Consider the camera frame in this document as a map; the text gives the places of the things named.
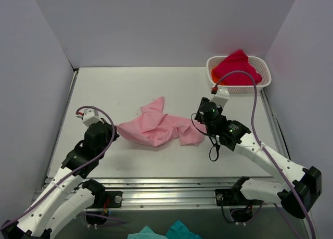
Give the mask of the pink t-shirt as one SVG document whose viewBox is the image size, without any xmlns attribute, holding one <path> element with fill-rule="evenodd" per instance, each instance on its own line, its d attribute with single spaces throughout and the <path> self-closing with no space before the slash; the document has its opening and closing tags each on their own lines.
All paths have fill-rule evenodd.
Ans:
<svg viewBox="0 0 333 239">
<path fill-rule="evenodd" d="M 130 142 L 159 147 L 170 140 L 179 139 L 180 145 L 198 145 L 205 136 L 203 124 L 188 118 L 163 112 L 164 97 L 141 106 L 141 115 L 136 119 L 117 125 L 117 132 Z"/>
</svg>

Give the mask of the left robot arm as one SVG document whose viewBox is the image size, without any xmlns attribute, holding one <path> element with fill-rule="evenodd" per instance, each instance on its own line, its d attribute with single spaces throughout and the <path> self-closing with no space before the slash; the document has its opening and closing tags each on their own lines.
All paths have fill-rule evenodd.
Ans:
<svg viewBox="0 0 333 239">
<path fill-rule="evenodd" d="M 81 211 L 100 207 L 110 198 L 105 187 L 87 176 L 118 138 L 113 123 L 102 118 L 90 124 L 56 175 L 36 201 L 16 221 L 1 227 L 4 238 L 55 238 Z"/>
</svg>

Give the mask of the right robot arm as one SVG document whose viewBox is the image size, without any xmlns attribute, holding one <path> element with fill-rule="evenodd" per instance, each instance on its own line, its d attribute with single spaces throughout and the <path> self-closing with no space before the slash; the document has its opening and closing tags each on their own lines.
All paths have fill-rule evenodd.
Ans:
<svg viewBox="0 0 333 239">
<path fill-rule="evenodd" d="M 290 215 L 304 219 L 322 193 L 322 173 L 292 162 L 263 142 L 248 127 L 222 115 L 222 108 L 208 98 L 201 99 L 195 119 L 206 128 L 216 148 L 224 146 L 245 156 L 274 178 L 265 182 L 241 177 L 230 189 L 232 205 L 252 200 L 280 204 Z"/>
</svg>

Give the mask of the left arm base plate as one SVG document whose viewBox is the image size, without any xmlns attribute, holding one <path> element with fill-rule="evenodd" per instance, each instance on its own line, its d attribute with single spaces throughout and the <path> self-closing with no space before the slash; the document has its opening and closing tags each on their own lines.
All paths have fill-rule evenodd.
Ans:
<svg viewBox="0 0 333 239">
<path fill-rule="evenodd" d="M 88 209 L 109 209 L 122 207 L 122 191 L 103 191 L 97 194 Z"/>
</svg>

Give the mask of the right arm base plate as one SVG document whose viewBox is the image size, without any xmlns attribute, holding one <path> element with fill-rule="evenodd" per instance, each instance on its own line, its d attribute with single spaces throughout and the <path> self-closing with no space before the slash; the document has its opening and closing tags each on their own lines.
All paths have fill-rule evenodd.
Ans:
<svg viewBox="0 0 333 239">
<path fill-rule="evenodd" d="M 225 206 L 258 206 L 263 202 L 260 200 L 247 200 L 242 195 L 234 194 L 230 188 L 215 189 L 216 205 L 220 207 Z"/>
</svg>

